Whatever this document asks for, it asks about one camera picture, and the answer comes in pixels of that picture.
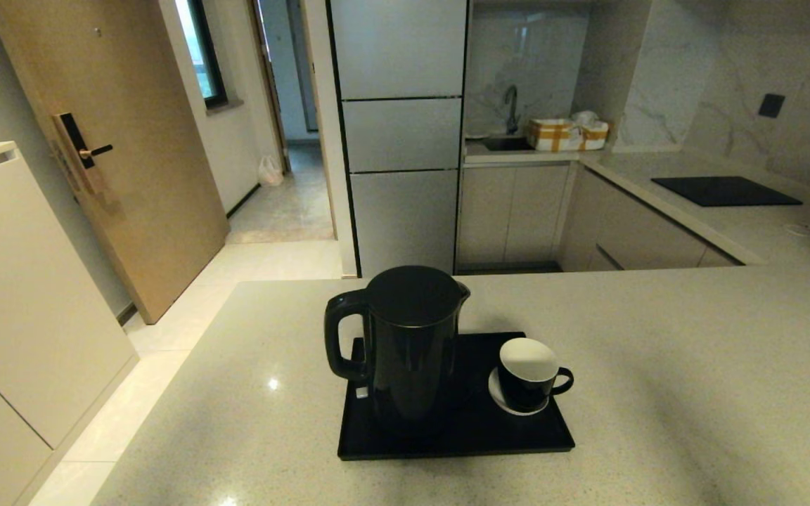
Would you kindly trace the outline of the black electric kettle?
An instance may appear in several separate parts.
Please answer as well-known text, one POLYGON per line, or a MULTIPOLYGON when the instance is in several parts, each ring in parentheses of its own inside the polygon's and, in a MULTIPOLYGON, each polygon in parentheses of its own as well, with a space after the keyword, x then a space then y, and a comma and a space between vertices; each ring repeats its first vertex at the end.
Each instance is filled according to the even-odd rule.
POLYGON ((329 368, 337 377, 366 382, 374 417, 404 438, 436 434, 454 405, 458 318, 470 290, 430 266, 397 266, 366 288, 328 300, 323 330, 329 368), (340 323, 359 315, 364 357, 344 358, 340 323))

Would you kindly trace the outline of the black mug white inside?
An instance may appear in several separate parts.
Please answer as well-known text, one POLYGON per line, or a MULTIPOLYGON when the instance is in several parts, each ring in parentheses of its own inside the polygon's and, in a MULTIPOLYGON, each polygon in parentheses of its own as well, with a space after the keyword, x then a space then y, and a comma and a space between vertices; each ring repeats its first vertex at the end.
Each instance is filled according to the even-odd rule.
POLYGON ((543 410, 554 395, 571 390, 574 374, 546 344, 514 337, 499 348, 497 375, 504 406, 515 413, 543 410))

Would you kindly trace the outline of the silver refrigerator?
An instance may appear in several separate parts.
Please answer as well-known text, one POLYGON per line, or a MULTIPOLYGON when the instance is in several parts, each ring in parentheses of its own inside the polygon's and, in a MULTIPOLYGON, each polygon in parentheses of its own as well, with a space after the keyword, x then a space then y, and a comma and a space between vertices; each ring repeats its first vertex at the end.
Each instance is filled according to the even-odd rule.
POLYGON ((358 272, 454 269, 468 0, 327 0, 358 272))

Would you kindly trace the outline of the beige kitchen base cabinets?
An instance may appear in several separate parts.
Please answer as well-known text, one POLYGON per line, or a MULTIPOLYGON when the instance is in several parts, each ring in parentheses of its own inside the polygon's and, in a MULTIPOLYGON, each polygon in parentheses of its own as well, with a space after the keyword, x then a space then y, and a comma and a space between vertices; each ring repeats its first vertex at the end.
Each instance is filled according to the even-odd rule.
POLYGON ((463 170, 457 273, 738 264, 677 221, 578 164, 463 170))

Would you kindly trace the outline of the dark kitchen sink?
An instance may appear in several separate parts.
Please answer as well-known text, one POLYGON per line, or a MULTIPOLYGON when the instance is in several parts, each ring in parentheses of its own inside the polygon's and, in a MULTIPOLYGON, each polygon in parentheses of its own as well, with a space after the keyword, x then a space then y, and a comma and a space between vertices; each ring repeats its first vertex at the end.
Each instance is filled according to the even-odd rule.
POLYGON ((498 137, 485 138, 482 145, 492 153, 514 153, 515 151, 534 151, 534 148, 524 137, 498 137))

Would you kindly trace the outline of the white plastic bag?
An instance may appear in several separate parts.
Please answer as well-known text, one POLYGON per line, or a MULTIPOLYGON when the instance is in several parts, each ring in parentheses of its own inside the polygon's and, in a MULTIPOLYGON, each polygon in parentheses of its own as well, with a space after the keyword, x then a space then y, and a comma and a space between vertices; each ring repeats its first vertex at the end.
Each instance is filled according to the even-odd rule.
POLYGON ((263 156, 258 164, 258 183, 261 186, 276 187, 283 185, 284 170, 276 157, 263 156))

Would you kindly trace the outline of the white round saucer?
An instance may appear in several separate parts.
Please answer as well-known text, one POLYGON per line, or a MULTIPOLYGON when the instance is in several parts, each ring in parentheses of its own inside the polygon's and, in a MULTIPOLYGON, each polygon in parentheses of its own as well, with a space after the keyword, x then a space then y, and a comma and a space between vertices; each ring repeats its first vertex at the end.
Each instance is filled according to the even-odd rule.
POLYGON ((536 415, 538 413, 542 413, 547 407, 549 407, 549 404, 551 403, 547 399, 546 401, 544 401, 544 404, 542 405, 542 407, 540 407, 540 409, 531 410, 531 411, 519 411, 519 410, 511 409, 511 407, 509 407, 508 404, 506 403, 506 400, 505 400, 505 397, 504 397, 504 394, 503 394, 503 391, 502 391, 502 388, 501 388, 501 384, 499 384, 499 369, 498 368, 493 368, 492 369, 491 374, 489 375, 489 378, 488 378, 487 387, 488 387, 488 390, 489 390, 489 394, 491 394, 491 399, 495 402, 495 404, 497 404, 499 409, 505 411, 505 413, 508 413, 510 415, 520 416, 520 417, 528 417, 528 416, 536 415))

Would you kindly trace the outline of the metal sink faucet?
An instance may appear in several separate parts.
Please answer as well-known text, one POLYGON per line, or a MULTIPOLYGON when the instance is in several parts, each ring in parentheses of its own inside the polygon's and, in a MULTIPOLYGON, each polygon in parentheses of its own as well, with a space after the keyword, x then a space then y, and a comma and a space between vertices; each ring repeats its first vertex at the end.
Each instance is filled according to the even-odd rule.
POLYGON ((503 104, 508 106, 508 115, 506 118, 506 134, 508 136, 516 134, 518 128, 520 128, 520 116, 517 114, 517 99, 518 89, 514 84, 511 84, 503 96, 503 104))

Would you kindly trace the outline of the cardboard box yellow tape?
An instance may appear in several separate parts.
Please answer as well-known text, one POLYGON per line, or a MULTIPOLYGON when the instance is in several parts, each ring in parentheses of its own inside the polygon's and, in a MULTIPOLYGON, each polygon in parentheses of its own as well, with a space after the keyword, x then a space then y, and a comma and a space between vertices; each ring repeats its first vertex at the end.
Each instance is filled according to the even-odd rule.
POLYGON ((531 119, 527 125, 527 142, 543 153, 573 153, 582 141, 582 130, 571 119, 531 119))

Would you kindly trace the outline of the black rectangular serving tray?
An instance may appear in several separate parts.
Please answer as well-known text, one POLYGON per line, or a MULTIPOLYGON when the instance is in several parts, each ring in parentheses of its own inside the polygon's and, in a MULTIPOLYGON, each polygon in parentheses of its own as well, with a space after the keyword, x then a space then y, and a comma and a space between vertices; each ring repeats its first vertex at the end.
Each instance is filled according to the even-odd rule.
POLYGON ((505 413, 487 387, 497 368, 499 348, 522 331, 461 335, 469 358, 456 359, 456 403, 452 416, 437 434, 403 438, 392 434, 374 416, 367 382, 349 381, 342 414, 337 456, 343 461, 409 458, 457 458, 568 452, 574 439, 556 401, 542 413, 520 417, 505 413))

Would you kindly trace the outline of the cardboard box with white bag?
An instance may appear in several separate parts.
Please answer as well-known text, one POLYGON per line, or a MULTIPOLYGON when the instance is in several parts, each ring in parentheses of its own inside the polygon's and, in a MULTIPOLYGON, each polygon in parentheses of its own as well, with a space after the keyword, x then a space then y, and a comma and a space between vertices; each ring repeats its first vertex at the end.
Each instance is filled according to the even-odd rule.
POLYGON ((581 132, 578 151, 602 150, 610 134, 610 124, 603 121, 594 111, 576 112, 571 117, 573 124, 581 132))

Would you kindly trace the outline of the dark framed window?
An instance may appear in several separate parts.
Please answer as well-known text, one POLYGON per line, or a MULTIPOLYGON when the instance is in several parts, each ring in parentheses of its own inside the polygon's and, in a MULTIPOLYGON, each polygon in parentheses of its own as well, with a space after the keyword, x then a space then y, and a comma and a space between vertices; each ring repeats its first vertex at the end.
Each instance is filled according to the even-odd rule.
POLYGON ((229 97, 207 19, 205 0, 174 0, 174 4, 206 108, 214 110, 228 105, 229 97))

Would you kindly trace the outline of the light wooden door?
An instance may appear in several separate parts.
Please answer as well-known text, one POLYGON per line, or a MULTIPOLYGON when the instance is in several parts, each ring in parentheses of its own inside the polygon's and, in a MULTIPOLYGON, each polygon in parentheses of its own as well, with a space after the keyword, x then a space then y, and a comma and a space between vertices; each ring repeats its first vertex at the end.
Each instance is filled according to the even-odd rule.
POLYGON ((102 250, 147 324, 229 223, 158 0, 0 0, 0 38, 102 250), (52 115, 70 112, 107 189, 84 191, 52 115))

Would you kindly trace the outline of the black induction cooktop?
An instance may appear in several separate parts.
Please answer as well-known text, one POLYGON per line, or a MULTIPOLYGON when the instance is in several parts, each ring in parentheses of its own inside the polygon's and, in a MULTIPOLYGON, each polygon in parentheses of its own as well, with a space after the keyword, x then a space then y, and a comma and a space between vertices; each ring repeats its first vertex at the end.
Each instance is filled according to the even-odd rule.
POLYGON ((741 176, 653 177, 650 181, 702 207, 803 204, 785 193, 741 176))

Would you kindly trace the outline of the white tall cabinet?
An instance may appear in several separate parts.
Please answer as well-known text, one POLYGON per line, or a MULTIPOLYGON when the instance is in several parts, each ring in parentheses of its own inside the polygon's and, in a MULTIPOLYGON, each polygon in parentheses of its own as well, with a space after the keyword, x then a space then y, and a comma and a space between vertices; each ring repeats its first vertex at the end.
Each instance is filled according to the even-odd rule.
POLYGON ((138 359, 19 148, 0 142, 0 506, 32 499, 138 359))

